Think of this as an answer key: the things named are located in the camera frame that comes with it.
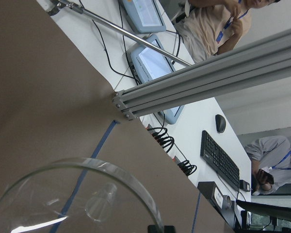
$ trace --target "black mouse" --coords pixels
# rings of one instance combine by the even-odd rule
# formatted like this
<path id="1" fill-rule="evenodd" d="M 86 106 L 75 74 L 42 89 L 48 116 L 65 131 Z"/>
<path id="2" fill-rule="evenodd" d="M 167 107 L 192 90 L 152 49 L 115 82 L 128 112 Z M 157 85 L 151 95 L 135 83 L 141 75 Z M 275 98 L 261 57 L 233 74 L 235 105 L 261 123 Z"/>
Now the black mouse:
<path id="1" fill-rule="evenodd" d="M 226 127 L 225 118 L 220 114 L 215 115 L 215 125 L 217 127 L 217 131 L 219 133 L 223 133 Z"/>

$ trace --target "keyboard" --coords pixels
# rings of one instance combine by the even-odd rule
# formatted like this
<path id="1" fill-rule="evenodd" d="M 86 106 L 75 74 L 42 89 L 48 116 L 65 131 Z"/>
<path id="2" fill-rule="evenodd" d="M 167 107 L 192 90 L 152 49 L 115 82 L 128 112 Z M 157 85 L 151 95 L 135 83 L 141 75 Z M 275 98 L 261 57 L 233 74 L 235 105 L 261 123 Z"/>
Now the keyboard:
<path id="1" fill-rule="evenodd" d="M 228 154 L 203 130 L 200 156 L 234 190 L 239 191 L 239 169 Z"/>

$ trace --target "gray shirt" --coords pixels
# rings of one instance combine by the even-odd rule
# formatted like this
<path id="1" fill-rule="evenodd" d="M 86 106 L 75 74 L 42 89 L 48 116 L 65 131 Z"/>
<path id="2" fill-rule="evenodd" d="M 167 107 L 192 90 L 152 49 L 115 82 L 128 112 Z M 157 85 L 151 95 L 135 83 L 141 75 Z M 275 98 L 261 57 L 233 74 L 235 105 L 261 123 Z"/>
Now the gray shirt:
<path id="1" fill-rule="evenodd" d="M 245 146 L 244 149 L 250 159 L 260 161 L 259 168 L 272 166 L 278 168 L 269 171 L 273 175 L 275 182 L 272 188 L 269 191 L 264 191 L 260 188 L 259 192 L 261 194 L 271 194 L 291 180 L 291 170 L 280 170 L 280 168 L 291 168 L 291 155 L 278 164 L 291 150 L 291 143 L 286 137 L 263 137 Z"/>

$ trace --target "blue lanyard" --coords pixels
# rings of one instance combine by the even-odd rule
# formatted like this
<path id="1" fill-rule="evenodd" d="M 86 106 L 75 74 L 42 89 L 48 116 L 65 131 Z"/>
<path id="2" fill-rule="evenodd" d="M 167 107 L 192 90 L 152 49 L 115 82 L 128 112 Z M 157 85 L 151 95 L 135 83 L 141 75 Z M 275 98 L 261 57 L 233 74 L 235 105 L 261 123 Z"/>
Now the blue lanyard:
<path id="1" fill-rule="evenodd" d="M 247 13 L 248 13 L 248 10 L 247 10 L 244 14 L 242 14 L 238 19 L 241 19 L 242 17 L 244 17 Z M 223 30 L 226 30 L 226 29 L 227 29 L 227 28 L 232 24 L 231 19 L 232 19 L 232 17 L 230 17 L 230 18 L 228 19 L 228 21 L 225 23 L 225 26 L 224 26 L 224 28 L 222 29 L 222 31 L 219 32 L 219 35 L 218 35 L 218 37 L 217 37 L 217 39 L 216 39 L 216 42 L 217 42 L 218 44 L 220 43 L 220 41 L 221 41 L 221 39 L 222 39 L 222 37 L 223 37 Z"/>
<path id="2" fill-rule="evenodd" d="M 288 152 L 288 154 L 286 154 L 285 157 L 283 157 L 282 160 L 280 160 L 280 162 L 278 164 L 282 163 L 290 154 L 291 154 L 291 150 Z M 269 169 L 291 170 L 291 167 L 288 167 L 288 168 L 276 168 L 276 166 L 278 164 L 276 164 L 275 166 L 270 167 Z"/>

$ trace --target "table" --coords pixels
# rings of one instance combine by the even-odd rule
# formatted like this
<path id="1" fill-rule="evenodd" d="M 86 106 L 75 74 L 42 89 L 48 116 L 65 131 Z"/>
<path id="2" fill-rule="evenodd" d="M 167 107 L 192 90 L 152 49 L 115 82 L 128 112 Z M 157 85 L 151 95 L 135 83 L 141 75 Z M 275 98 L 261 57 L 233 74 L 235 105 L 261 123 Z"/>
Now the table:
<path id="1" fill-rule="evenodd" d="M 49 7 L 48 0 L 37 1 L 44 9 Z M 107 4 L 106 1 L 103 0 L 83 0 L 82 3 L 88 10 L 98 13 L 100 16 L 120 25 L 121 18 L 119 15 L 117 0 L 109 0 Z M 160 6 L 160 11 L 162 12 L 162 17 L 167 29 L 175 31 L 167 14 L 164 12 L 164 9 L 158 1 L 157 3 Z M 72 12 L 70 9 L 64 8 L 60 13 L 53 16 L 52 19 L 78 47 L 90 64 L 108 80 L 115 91 L 128 89 L 136 85 L 133 79 L 114 73 L 107 65 L 107 59 L 100 35 L 89 18 Z M 123 23 L 125 29 L 130 28 L 125 19 Z M 98 24 L 98 26 L 102 32 L 112 66 L 120 73 L 130 75 L 130 70 L 125 58 L 122 35 L 111 29 L 105 28 L 102 25 Z M 157 36 L 162 42 L 165 50 L 173 52 L 174 45 L 178 44 L 178 37 L 170 32 L 157 33 Z M 125 39 L 125 41 L 127 49 L 136 43 L 130 39 Z M 179 58 L 193 64 L 191 57 L 182 43 Z M 183 68 L 183 66 L 176 64 L 175 68 L 178 70 Z M 239 167 L 241 171 L 240 179 L 248 182 L 251 180 L 249 158 L 237 139 L 237 136 L 231 128 L 228 120 L 225 132 L 217 133 L 215 128 L 216 114 L 224 116 L 224 113 L 215 98 L 187 104 L 177 123 L 175 125 L 167 125 L 167 128 L 169 134 L 175 138 L 176 145 L 190 160 L 191 164 L 197 165 L 197 171 L 189 176 L 190 181 L 196 187 L 199 181 L 215 181 L 223 195 L 230 195 L 232 199 L 235 199 L 237 192 L 231 189 L 228 184 L 222 182 L 217 174 L 212 169 L 209 169 L 206 162 L 199 156 L 201 132 L 202 130 L 206 130 Z M 148 124 L 151 124 L 153 127 L 159 126 L 159 122 L 153 115 L 143 116 L 140 120 L 144 126 Z M 183 156 L 175 147 L 169 152 L 169 156 L 172 158 L 177 156 L 181 161 L 184 160 Z M 250 193 L 241 191 L 241 194 L 242 195 L 239 195 L 239 199 L 245 197 L 246 201 L 251 200 Z"/>

